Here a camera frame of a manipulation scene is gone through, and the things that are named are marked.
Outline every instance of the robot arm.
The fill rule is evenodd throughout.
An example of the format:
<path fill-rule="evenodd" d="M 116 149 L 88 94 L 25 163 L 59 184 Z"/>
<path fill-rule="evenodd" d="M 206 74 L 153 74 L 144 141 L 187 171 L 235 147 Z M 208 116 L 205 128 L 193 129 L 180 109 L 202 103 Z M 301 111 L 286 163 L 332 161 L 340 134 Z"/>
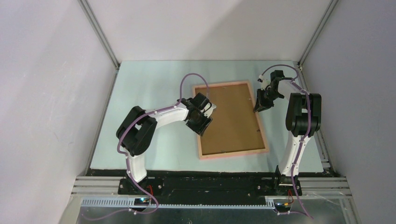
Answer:
<path fill-rule="evenodd" d="M 139 120 L 122 141 L 134 180 L 140 182 L 147 175 L 144 152 L 150 146 L 156 129 L 176 121 L 185 121 L 191 130 L 202 136 L 212 121 L 210 115 L 214 109 L 216 105 L 209 102 L 206 96 L 198 93 L 194 98 L 183 98 L 179 105 L 169 110 L 155 112 Z M 134 120 L 145 113 L 146 111 L 139 106 L 133 107 L 118 128 L 117 138 L 123 135 Z"/>
<path fill-rule="evenodd" d="M 298 167 L 304 153 L 307 142 L 313 134 L 319 130 L 321 122 L 321 96 L 319 94 L 308 93 L 310 101 L 310 132 L 304 138 L 308 130 L 308 111 L 306 94 L 292 78 L 283 75 L 282 70 L 275 70 L 271 73 L 271 82 L 266 82 L 259 77 L 262 87 L 257 90 L 257 101 L 255 112 L 267 110 L 274 106 L 277 98 L 286 98 L 289 106 L 286 114 L 286 128 L 289 131 L 286 150 L 283 158 L 276 168 L 278 186 L 291 186 L 291 169 L 294 167 L 293 175 L 298 175 Z"/>

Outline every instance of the table surface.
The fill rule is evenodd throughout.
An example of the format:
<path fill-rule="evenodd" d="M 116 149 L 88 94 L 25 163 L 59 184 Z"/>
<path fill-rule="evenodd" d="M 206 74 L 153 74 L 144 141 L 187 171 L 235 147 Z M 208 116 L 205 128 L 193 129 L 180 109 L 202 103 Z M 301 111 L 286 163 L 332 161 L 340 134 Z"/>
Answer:
<path fill-rule="evenodd" d="M 121 64 L 98 143 L 91 162 L 92 169 L 126 169 L 125 158 L 117 153 L 118 127 L 131 110 L 162 108 L 179 98 L 179 85 L 184 75 L 198 73 L 208 83 L 249 80 L 255 90 L 260 87 L 258 76 L 275 64 L 293 66 L 291 61 L 124 61 Z M 296 76 L 286 67 L 286 77 Z M 183 97 L 192 97 L 192 87 L 203 84 L 199 77 L 188 77 L 183 85 Z M 161 127 L 154 133 L 146 154 L 146 169 L 213 172 L 274 172 L 285 151 L 288 131 L 285 126 L 288 101 L 277 99 L 270 110 L 260 112 L 270 152 L 246 156 L 200 160 L 196 134 L 184 122 Z M 323 172 L 318 146 L 312 138 L 300 163 L 300 172 Z"/>

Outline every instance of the brown board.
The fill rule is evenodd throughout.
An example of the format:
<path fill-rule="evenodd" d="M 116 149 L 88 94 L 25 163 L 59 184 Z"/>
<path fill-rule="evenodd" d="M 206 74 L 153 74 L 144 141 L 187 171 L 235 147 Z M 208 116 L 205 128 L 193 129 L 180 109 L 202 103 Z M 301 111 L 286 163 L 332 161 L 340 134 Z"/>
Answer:
<path fill-rule="evenodd" d="M 205 95 L 206 86 L 193 87 L 194 96 L 199 92 Z M 269 152 L 249 81 L 210 84 L 209 100 L 216 109 L 203 137 L 197 135 L 200 159 Z"/>

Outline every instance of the gray wall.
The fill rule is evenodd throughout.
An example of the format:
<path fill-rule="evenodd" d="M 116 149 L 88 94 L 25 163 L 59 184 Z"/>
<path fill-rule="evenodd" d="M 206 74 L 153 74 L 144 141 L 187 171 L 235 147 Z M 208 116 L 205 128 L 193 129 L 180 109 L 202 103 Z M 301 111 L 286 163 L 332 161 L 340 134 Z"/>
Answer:
<path fill-rule="evenodd" d="M 77 0 L 0 15 L 0 223 L 58 223 L 115 71 Z"/>
<path fill-rule="evenodd" d="M 303 72 L 363 223 L 394 223 L 396 1 L 340 1 Z"/>

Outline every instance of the floor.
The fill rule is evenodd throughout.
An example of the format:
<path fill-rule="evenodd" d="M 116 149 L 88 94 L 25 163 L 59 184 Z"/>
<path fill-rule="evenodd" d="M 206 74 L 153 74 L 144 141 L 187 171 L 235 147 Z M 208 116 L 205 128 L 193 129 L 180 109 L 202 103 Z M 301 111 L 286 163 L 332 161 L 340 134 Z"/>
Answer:
<path fill-rule="evenodd" d="M 125 169 L 125 159 L 117 153 L 115 135 L 130 109 L 162 108 L 179 98 L 183 76 L 195 72 L 208 83 L 249 80 L 253 90 L 260 87 L 258 76 L 275 64 L 293 66 L 292 61 L 124 61 L 114 86 L 98 143 L 91 162 L 92 169 Z M 295 72 L 278 67 L 285 76 Z M 183 97 L 192 97 L 192 86 L 203 84 L 199 77 L 188 77 L 183 86 Z M 175 122 L 156 130 L 146 154 L 146 169 L 173 171 L 215 172 L 274 172 L 281 160 L 288 137 L 285 117 L 288 101 L 277 99 L 275 107 L 260 112 L 270 152 L 219 159 L 200 160 L 197 138 L 184 122 Z M 306 146 L 300 163 L 300 172 L 322 172 L 318 146 L 312 139 Z"/>

